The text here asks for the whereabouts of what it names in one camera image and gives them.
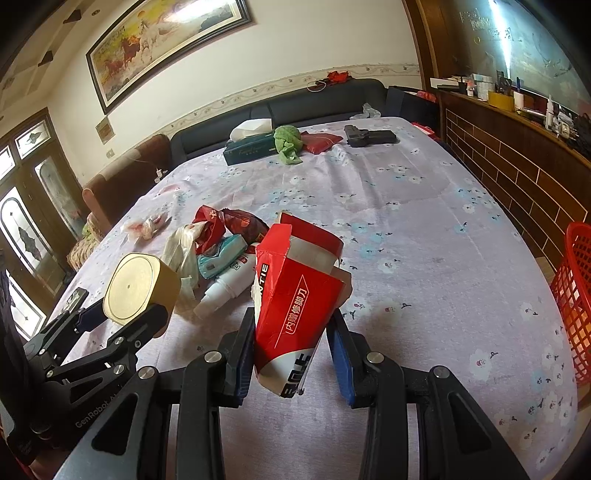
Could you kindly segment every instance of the wallpaper border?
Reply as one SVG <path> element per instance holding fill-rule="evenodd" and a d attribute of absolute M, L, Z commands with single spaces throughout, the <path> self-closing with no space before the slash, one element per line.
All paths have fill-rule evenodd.
<path fill-rule="evenodd" d="M 419 66 L 414 63 L 368 63 L 361 65 L 347 65 L 343 67 L 329 67 L 323 70 L 316 70 L 315 72 L 300 73 L 283 77 L 279 80 L 261 83 L 260 85 L 255 85 L 240 92 L 227 95 L 212 103 L 203 105 L 192 112 L 189 112 L 187 115 L 183 115 L 150 136 L 164 134 L 171 138 L 176 132 L 183 128 L 203 122 L 204 120 L 219 115 L 220 113 L 233 110 L 258 100 L 264 100 L 275 95 L 292 92 L 300 88 L 306 88 L 310 82 L 325 78 L 326 74 L 333 70 L 338 70 L 340 72 L 348 70 L 356 79 L 375 78 L 380 80 L 386 86 L 396 84 L 419 88 L 421 86 Z"/>

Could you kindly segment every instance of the bottle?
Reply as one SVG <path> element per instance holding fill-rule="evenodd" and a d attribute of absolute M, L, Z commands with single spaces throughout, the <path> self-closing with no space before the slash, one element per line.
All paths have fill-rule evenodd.
<path fill-rule="evenodd" d="M 230 266 L 216 278 L 205 292 L 193 312 L 200 319 L 207 319 L 227 301 L 235 299 L 252 285 L 255 279 L 256 250 L 258 243 L 250 245 Z"/>

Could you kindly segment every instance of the yellow container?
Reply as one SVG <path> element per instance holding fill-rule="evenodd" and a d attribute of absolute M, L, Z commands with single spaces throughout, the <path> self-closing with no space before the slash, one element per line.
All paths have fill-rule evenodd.
<path fill-rule="evenodd" d="M 181 290 L 181 280 L 169 266 L 153 255 L 131 253 L 123 257 L 111 277 L 103 312 L 119 325 L 127 325 L 146 311 L 150 304 L 166 308 L 166 325 L 154 335 L 164 334 L 174 304 Z"/>
<path fill-rule="evenodd" d="M 503 95 L 496 92 L 488 92 L 488 104 L 496 106 L 501 110 L 508 112 L 515 112 L 515 99 L 508 95 Z"/>

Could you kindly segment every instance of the black sofa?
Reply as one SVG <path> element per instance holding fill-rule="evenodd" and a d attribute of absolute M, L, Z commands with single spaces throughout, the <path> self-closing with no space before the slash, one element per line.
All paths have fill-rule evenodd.
<path fill-rule="evenodd" d="M 173 168 L 224 147 L 230 132 L 244 120 L 271 118 L 274 127 L 306 127 L 348 120 L 363 111 L 364 103 L 384 115 L 387 93 L 388 89 L 379 80 L 358 79 L 327 87 L 321 92 L 300 89 L 250 103 L 174 134 L 170 141 Z"/>

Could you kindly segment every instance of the metal screw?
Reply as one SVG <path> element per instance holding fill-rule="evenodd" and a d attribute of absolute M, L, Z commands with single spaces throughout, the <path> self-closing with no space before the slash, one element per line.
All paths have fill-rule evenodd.
<path fill-rule="evenodd" d="M 433 369 L 433 373 L 437 378 L 447 378 L 449 377 L 450 371 L 441 365 L 438 365 Z"/>
<path fill-rule="evenodd" d="M 214 364 L 216 362 L 219 362 L 222 359 L 222 354 L 220 352 L 207 352 L 205 354 L 205 361 L 208 364 Z"/>
<path fill-rule="evenodd" d="M 154 369 L 154 367 L 142 367 L 139 369 L 138 376 L 142 380 L 147 380 L 149 378 L 152 378 L 155 373 L 156 370 Z"/>
<path fill-rule="evenodd" d="M 370 352 L 367 359 L 370 364 L 380 364 L 384 361 L 384 356 L 379 352 Z"/>

